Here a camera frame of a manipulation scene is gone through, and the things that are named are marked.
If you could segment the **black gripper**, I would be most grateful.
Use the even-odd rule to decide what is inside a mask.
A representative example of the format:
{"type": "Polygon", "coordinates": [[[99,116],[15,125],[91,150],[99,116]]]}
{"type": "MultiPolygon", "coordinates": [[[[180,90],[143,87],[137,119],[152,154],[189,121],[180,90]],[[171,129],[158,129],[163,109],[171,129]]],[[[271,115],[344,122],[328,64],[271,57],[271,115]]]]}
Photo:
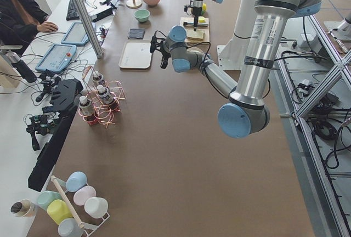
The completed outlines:
{"type": "Polygon", "coordinates": [[[160,68],[165,69],[168,65],[168,60],[171,57],[171,55],[163,46],[161,46],[161,54],[162,54],[162,59],[161,59],[160,68]]]}
{"type": "Polygon", "coordinates": [[[193,6],[192,15],[194,16],[194,21],[193,21],[194,31],[197,31],[199,17],[202,16],[202,7],[193,6]]]}

